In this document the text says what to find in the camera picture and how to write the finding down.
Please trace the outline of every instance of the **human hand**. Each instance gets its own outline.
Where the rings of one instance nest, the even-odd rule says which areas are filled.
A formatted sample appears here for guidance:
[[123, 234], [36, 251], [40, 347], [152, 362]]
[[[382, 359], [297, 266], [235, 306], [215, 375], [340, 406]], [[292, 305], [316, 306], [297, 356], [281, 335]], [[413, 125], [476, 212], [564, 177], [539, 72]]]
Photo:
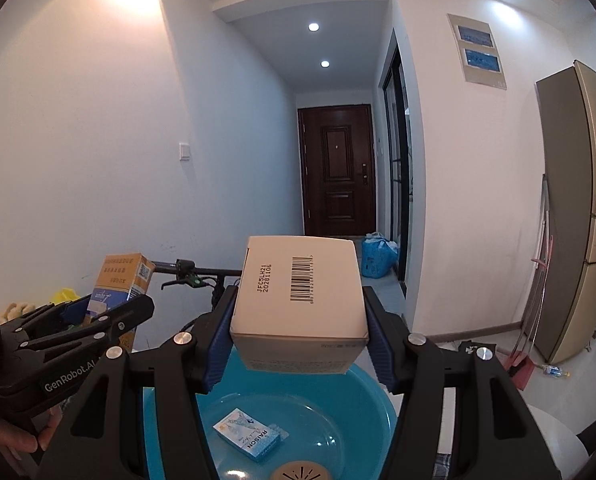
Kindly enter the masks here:
[[5, 460], [18, 474], [25, 472], [20, 467], [20, 452], [33, 453], [40, 449], [43, 451], [49, 446], [49, 442], [56, 432], [56, 428], [62, 419], [60, 406], [54, 406], [48, 410], [49, 419], [46, 427], [38, 434], [38, 439], [27, 431], [21, 430], [17, 426], [0, 419], [0, 452]]

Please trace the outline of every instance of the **small box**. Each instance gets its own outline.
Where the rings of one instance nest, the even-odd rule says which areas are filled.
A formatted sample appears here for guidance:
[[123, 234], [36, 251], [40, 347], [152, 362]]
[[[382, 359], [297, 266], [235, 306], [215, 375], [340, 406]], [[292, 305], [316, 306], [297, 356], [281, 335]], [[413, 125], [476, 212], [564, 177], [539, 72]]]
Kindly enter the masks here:
[[353, 242], [249, 238], [231, 338], [251, 370], [345, 373], [368, 339]]
[[281, 440], [280, 433], [276, 430], [268, 428], [238, 408], [213, 428], [227, 442], [256, 462], [267, 455]]
[[[91, 293], [85, 323], [127, 300], [146, 294], [155, 268], [140, 253], [105, 256], [105, 263]], [[120, 336], [120, 344], [130, 352], [135, 338], [136, 329], [133, 329]]]

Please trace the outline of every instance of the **drain cover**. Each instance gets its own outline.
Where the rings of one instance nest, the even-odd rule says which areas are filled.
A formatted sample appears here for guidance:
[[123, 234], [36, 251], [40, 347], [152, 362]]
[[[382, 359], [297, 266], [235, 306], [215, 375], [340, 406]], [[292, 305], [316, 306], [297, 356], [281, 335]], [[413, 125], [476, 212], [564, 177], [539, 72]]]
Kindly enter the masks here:
[[329, 471], [320, 464], [298, 460], [287, 462], [276, 469], [269, 480], [332, 480]]

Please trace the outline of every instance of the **white wall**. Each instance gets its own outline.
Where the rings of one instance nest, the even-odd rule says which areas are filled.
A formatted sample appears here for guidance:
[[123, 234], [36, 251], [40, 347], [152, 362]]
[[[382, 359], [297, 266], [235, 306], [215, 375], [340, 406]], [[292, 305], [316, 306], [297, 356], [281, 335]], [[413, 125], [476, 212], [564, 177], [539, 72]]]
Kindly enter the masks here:
[[560, 30], [574, 56], [596, 71], [596, 12], [588, 0], [565, 0], [559, 6]]
[[297, 108], [315, 108], [319, 106], [370, 105], [373, 95], [370, 89], [332, 90], [324, 92], [305, 92], [296, 94]]
[[375, 122], [375, 153], [377, 174], [377, 215], [378, 231], [387, 237], [391, 232], [391, 172], [389, 171], [389, 128], [387, 125], [387, 110], [384, 104], [384, 91], [382, 89], [385, 73], [388, 71], [396, 47], [396, 38], [393, 32], [393, 1], [389, 0], [382, 34], [380, 38], [380, 51], [378, 65], [373, 86], [373, 115]]
[[[490, 24], [506, 91], [465, 82], [447, 13]], [[410, 326], [434, 335], [517, 321], [544, 171], [534, 83], [572, 53], [554, 27], [496, 0], [393, 0], [392, 19], [412, 123]]]
[[[295, 125], [293, 93], [207, 0], [8, 0], [0, 309], [88, 294], [107, 253], [239, 267], [249, 235], [301, 234]], [[210, 307], [163, 281], [138, 348]]]

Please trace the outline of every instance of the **yellow plastic bag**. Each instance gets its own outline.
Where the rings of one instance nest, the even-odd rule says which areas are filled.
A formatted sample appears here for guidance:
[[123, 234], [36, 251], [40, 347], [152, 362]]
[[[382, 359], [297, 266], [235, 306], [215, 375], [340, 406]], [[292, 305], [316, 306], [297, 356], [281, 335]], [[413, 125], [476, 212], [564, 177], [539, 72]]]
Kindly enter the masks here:
[[76, 301], [79, 299], [80, 296], [76, 294], [76, 291], [72, 288], [61, 288], [52, 296], [50, 303], [57, 305], [60, 303], [64, 303], [65, 301]]

